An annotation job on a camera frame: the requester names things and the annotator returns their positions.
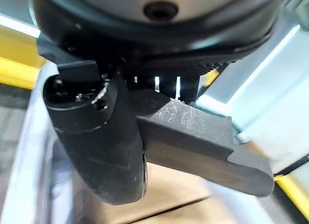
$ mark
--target black cylindrical housing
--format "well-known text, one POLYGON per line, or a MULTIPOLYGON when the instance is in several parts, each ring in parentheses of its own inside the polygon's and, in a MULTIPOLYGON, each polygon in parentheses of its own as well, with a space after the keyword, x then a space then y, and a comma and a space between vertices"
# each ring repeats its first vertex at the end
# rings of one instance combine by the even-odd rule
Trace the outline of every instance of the black cylindrical housing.
POLYGON ((105 104, 100 107, 93 104, 100 91, 70 102, 55 99, 53 85, 57 78, 59 75, 46 81, 44 102, 78 174, 105 202, 119 205, 139 200, 146 187, 145 162, 125 83, 115 74, 101 99, 105 104), (114 101, 108 96, 110 90, 114 101))

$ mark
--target metal bracket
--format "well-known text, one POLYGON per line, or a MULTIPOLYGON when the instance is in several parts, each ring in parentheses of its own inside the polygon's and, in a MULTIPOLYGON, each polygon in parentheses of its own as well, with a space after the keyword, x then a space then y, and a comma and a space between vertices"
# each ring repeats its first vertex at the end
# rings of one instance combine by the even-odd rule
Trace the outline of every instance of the metal bracket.
POLYGON ((147 161, 247 194, 272 193, 270 163, 233 145, 230 117, 205 113, 137 84, 130 92, 147 161))

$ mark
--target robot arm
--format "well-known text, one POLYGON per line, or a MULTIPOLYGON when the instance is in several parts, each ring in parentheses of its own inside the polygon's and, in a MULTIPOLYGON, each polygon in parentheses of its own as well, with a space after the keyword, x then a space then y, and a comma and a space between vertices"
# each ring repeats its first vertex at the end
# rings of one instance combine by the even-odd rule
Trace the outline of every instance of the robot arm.
POLYGON ((100 199, 139 200, 146 161, 256 196, 272 192, 269 162, 233 145, 230 118, 186 103, 196 100, 201 75, 269 39, 281 1, 33 0, 39 53, 59 70, 44 102, 100 199), (165 95, 154 91, 155 76, 165 95), (185 103, 174 100, 178 76, 185 103))

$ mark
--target yellow surface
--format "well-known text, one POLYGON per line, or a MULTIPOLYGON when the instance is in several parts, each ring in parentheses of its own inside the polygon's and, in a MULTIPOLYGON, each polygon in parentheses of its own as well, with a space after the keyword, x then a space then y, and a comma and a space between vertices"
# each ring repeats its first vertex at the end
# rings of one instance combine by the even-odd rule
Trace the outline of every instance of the yellow surface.
POLYGON ((309 221, 309 195, 303 191, 290 174, 277 176, 275 181, 309 221))
POLYGON ((219 72, 217 70, 212 70, 208 72, 205 76, 206 81, 204 83, 204 86, 207 87, 219 76, 219 72))
POLYGON ((36 38, 0 25, 0 83, 31 89, 45 62, 36 38))
POLYGON ((0 57, 0 83, 32 89, 39 69, 0 57))

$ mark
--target screw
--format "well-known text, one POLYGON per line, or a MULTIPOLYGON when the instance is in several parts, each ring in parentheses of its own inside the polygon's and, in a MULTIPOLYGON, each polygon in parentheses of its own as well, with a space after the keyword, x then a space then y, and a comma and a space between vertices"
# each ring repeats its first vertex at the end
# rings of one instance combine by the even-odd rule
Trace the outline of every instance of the screw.
POLYGON ((77 102, 81 101, 83 99, 83 95, 82 94, 78 94, 77 96, 75 96, 75 100, 77 102))

